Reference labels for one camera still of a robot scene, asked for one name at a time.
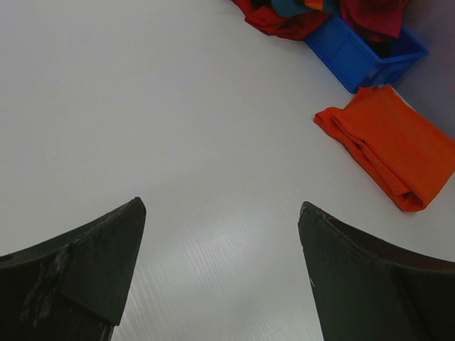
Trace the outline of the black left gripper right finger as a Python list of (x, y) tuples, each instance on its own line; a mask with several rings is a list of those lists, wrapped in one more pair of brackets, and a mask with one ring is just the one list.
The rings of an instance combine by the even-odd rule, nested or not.
[(325, 340), (453, 340), (454, 263), (301, 206), (299, 237)]

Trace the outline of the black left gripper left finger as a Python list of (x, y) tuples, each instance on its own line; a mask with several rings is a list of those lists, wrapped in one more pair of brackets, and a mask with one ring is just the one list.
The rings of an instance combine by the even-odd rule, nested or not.
[(2, 340), (111, 340), (146, 221), (136, 197), (81, 227), (1, 257)]

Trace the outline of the magenta t-shirt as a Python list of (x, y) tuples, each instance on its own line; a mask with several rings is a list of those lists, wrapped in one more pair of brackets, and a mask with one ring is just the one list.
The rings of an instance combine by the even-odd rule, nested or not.
[(342, 19), (364, 40), (389, 42), (400, 37), (407, 0), (341, 0)]

